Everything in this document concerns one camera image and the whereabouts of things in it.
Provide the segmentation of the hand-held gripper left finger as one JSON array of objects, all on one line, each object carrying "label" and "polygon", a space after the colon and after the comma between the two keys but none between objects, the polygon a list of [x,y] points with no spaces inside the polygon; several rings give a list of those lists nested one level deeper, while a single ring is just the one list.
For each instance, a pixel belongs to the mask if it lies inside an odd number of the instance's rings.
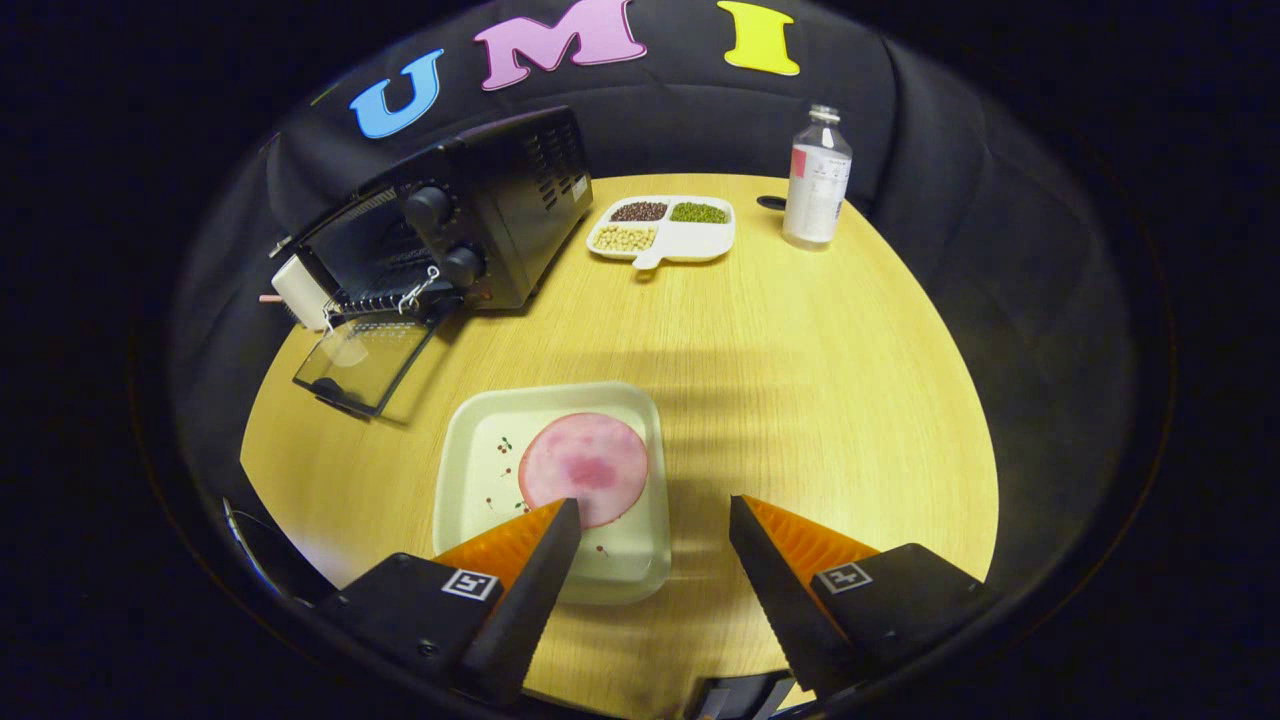
[{"label": "hand-held gripper left finger", "polygon": [[558,498],[434,559],[393,553],[317,611],[419,680],[508,705],[521,694],[581,534],[579,501]]}]

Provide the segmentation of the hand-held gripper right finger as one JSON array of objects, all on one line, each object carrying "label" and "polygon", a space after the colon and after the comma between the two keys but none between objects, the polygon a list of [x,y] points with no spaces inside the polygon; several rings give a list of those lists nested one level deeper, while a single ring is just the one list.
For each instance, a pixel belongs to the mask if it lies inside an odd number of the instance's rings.
[{"label": "hand-held gripper right finger", "polygon": [[991,591],[923,544],[879,551],[746,495],[730,542],[797,684],[820,700],[879,680],[956,635]]}]

